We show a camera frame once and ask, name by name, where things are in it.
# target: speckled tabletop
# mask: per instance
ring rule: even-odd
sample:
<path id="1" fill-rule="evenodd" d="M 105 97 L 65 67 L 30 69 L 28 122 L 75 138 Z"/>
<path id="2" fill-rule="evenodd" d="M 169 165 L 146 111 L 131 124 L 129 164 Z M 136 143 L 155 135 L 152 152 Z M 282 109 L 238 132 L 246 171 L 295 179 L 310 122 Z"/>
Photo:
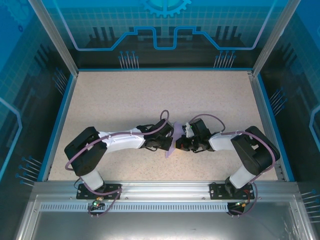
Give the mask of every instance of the speckled tabletop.
<path id="1" fill-rule="evenodd" d="M 141 71 L 80 72 L 54 157 L 49 180 L 76 180 L 65 170 L 64 148 L 85 128 L 118 132 L 138 125 L 155 124 L 162 110 L 170 122 L 188 122 L 200 113 L 216 115 L 226 131 L 254 125 L 263 131 L 246 71 Z M 202 118 L 211 132 L 218 121 Z M 240 166 L 235 151 L 194 154 L 126 149 L 105 154 L 97 169 L 104 180 L 115 181 L 217 181 L 225 180 Z M 274 169 L 259 180 L 277 180 Z"/>

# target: ventilation slot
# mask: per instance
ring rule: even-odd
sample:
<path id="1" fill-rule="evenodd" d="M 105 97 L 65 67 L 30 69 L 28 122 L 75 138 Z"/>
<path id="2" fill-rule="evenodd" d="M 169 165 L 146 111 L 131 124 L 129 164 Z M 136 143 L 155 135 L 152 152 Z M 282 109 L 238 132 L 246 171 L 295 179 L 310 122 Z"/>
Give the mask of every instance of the ventilation slot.
<path id="1" fill-rule="evenodd" d="M 99 210 L 93 212 L 104 212 L 111 202 L 105 202 Z M 46 202 L 40 206 L 42 212 L 87 212 L 88 202 Z M 116 202 L 110 212 L 146 212 L 146 213 L 181 213 L 181 212 L 227 212 L 227 203 L 222 202 Z"/>

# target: black mounting bracket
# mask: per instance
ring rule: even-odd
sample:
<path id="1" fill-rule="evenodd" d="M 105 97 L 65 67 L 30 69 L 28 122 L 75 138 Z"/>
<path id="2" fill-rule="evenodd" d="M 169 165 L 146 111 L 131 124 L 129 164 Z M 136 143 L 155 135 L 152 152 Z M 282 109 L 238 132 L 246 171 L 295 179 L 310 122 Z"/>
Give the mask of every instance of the black mounting bracket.
<path id="1" fill-rule="evenodd" d="M 120 188 L 121 188 L 121 184 L 105 184 L 105 189 L 103 192 L 108 193 L 108 192 L 112 192 L 112 191 L 120 189 Z M 105 195 L 105 196 L 103 196 L 103 199 L 104 200 L 114 200 L 117 195 L 118 195 L 117 192 L 110 194 L 110 195 Z M 84 184 L 79 184 L 78 190 L 76 193 L 76 199 L 95 200 L 99 196 L 101 196 L 101 195 L 96 195 L 96 194 L 93 194 L 92 192 L 90 192 Z"/>
<path id="2" fill-rule="evenodd" d="M 225 183 L 211 183 L 209 184 L 209 193 L 211 200 L 247 200 L 248 195 L 244 190 L 249 191 L 250 200 L 255 199 L 255 194 L 252 184 L 246 184 L 240 188 L 237 192 L 230 196 L 225 188 Z"/>

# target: transparent wall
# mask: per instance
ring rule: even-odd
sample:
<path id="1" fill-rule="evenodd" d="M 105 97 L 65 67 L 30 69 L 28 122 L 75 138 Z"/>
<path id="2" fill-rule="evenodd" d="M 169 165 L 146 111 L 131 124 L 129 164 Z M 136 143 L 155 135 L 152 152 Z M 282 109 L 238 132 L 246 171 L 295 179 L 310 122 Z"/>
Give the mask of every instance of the transparent wall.
<path id="1" fill-rule="evenodd" d="M 0 238 L 5 240 L 19 228 L 70 72 L 28 1 L 0 0 L 0 23 Z"/>
<path id="2" fill-rule="evenodd" d="M 261 71 L 294 178 L 302 193 L 315 189 L 317 194 L 320 192 L 319 9 L 318 0 L 301 0 Z M 319 205 L 316 196 L 311 197 L 309 202 Z M 313 209 L 310 216 L 319 215 L 319 209 Z"/>
<path id="3" fill-rule="evenodd" d="M 251 68 L 287 0 L 44 0 L 79 68 Z"/>

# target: gear graphic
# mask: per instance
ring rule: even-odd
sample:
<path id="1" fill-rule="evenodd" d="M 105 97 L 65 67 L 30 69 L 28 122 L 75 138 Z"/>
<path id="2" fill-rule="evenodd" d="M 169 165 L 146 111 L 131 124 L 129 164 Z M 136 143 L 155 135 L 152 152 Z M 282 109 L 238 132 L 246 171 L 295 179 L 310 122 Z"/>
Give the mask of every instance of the gear graphic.
<path id="1" fill-rule="evenodd" d="M 150 14 L 166 18 L 180 14 L 181 10 L 186 10 L 191 0 L 141 0 L 141 3 L 144 5 L 144 10 L 149 10 Z"/>
<path id="2" fill-rule="evenodd" d="M 30 14 L 28 0 L 2 0 L 2 4 L 6 6 L 7 10 L 18 24 L 22 24 L 28 19 Z"/>

